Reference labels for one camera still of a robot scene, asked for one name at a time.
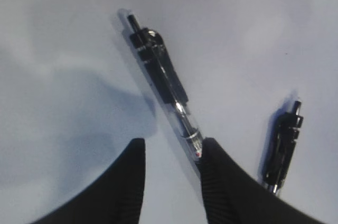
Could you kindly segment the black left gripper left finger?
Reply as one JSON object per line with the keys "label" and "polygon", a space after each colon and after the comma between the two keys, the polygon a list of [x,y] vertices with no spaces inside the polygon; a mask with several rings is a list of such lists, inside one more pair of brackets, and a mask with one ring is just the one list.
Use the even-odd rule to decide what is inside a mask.
{"label": "black left gripper left finger", "polygon": [[36,223],[139,223],[145,188],[145,141],[134,138],[92,184]]}

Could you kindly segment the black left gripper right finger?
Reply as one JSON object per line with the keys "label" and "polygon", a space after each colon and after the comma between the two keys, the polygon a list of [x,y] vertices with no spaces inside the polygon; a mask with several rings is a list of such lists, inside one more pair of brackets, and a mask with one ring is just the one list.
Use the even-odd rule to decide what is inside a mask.
{"label": "black left gripper right finger", "polygon": [[264,189],[214,138],[203,140],[199,170],[208,223],[319,223]]}

